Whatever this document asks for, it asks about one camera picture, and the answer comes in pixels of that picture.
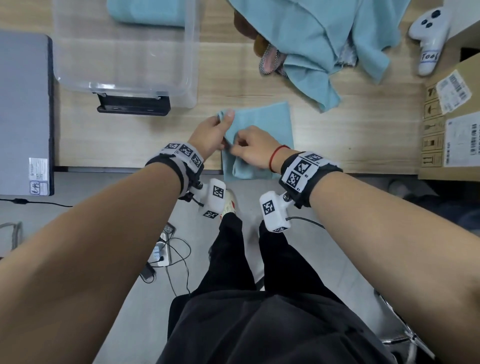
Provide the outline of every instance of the blue folded cloth in bin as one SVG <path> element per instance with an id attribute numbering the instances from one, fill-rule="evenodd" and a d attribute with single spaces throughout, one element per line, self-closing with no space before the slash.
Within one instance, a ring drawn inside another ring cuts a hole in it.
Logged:
<path id="1" fill-rule="evenodd" d="M 226 111 L 218 113 L 222 120 Z M 250 125 L 258 126 L 269 132 L 280 144 L 285 144 L 293 149 L 292 123 L 290 108 L 287 102 L 255 109 L 235 110 L 235 119 L 232 126 L 225 134 L 225 139 L 232 145 L 237 132 Z M 224 181 L 236 180 L 267 180 L 278 177 L 270 170 L 249 165 L 243 159 L 231 155 L 228 150 L 222 151 L 222 167 Z"/>
<path id="2" fill-rule="evenodd" d="M 185 27 L 185 0 L 107 0 L 118 22 Z"/>
<path id="3" fill-rule="evenodd" d="M 284 71 L 323 111 L 340 96 L 329 75 L 351 33 L 359 64 L 380 82 L 389 64 L 382 52 L 400 42 L 398 25 L 410 0 L 228 0 L 280 52 Z"/>

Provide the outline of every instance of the clear plastic storage box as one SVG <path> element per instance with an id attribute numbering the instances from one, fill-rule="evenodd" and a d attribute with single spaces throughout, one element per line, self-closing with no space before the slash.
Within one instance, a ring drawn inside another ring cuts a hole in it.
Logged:
<path id="1" fill-rule="evenodd" d="M 184 0 L 185 28 L 124 24 L 107 0 L 53 0 L 55 76 L 68 89 L 197 102 L 200 1 Z"/>

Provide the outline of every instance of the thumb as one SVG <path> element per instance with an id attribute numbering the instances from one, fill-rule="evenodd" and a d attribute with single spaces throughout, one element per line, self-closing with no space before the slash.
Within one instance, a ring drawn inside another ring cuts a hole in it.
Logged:
<path id="1" fill-rule="evenodd" d="M 232 145 L 230 147 L 230 154 L 234 155 L 236 157 L 243 158 L 243 156 L 247 152 L 248 148 L 249 148 L 248 146 L 240 146 L 238 144 L 237 145 Z"/>
<path id="2" fill-rule="evenodd" d="M 223 116 L 222 122 L 216 127 L 220 129 L 223 133 L 226 133 L 230 126 L 232 126 L 233 119 L 235 119 L 235 111 L 229 109 Z"/>

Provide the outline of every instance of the white tracking device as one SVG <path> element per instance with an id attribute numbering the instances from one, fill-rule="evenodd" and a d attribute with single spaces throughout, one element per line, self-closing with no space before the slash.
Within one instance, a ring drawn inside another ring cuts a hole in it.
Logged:
<path id="1" fill-rule="evenodd" d="M 410 27 L 410 38 L 419 40 L 422 48 L 419 75 L 428 76 L 433 72 L 442 53 L 450 30 L 452 12 L 446 7 L 427 11 Z"/>
<path id="2" fill-rule="evenodd" d="M 200 184 L 200 188 L 192 187 L 195 200 L 199 202 L 199 212 L 206 218 L 216 218 L 223 212 L 225 205 L 225 182 L 212 178 L 208 184 Z"/>
<path id="3" fill-rule="evenodd" d="M 290 221 L 287 221 L 287 207 L 294 203 L 295 201 L 286 192 L 278 195 L 274 191 L 269 191 L 260 197 L 265 227 L 268 231 L 282 232 L 290 229 Z"/>

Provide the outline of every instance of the white wall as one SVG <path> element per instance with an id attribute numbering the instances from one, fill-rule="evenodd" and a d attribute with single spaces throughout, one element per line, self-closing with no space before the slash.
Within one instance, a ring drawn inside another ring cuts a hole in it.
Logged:
<path id="1" fill-rule="evenodd" d="M 480 0 L 444 0 L 454 13 L 449 38 L 480 21 Z"/>

